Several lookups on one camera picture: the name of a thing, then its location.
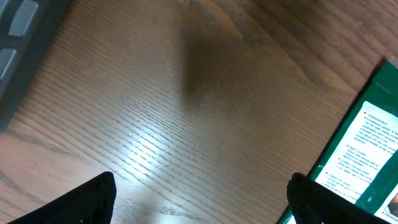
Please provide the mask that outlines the green white 3M package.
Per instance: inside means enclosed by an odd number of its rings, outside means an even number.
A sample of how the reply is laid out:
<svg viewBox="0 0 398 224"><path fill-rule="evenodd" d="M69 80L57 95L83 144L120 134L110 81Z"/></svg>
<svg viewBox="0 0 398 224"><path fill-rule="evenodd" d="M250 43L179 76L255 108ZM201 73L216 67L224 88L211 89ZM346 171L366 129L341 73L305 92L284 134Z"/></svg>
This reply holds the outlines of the green white 3M package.
<svg viewBox="0 0 398 224"><path fill-rule="evenodd" d="M357 207L397 223L397 59L360 91L305 175ZM279 223L296 223L288 207Z"/></svg>

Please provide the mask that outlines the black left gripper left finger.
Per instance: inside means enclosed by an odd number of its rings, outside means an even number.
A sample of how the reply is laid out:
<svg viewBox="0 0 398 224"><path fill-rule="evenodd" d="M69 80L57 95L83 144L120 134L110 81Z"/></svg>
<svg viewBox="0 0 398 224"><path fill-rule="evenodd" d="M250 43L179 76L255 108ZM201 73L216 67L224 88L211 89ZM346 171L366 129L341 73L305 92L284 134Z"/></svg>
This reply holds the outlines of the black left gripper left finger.
<svg viewBox="0 0 398 224"><path fill-rule="evenodd" d="M110 224L116 193L114 175L106 171L9 224Z"/></svg>

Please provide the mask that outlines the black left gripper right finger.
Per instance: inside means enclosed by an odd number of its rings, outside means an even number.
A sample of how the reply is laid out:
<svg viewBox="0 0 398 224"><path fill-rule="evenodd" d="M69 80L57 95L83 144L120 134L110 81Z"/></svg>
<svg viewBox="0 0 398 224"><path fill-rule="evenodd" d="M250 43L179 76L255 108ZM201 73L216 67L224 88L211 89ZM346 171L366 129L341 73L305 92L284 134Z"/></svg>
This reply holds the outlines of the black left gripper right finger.
<svg viewBox="0 0 398 224"><path fill-rule="evenodd" d="M287 184L287 200L299 224L387 224L299 172Z"/></svg>

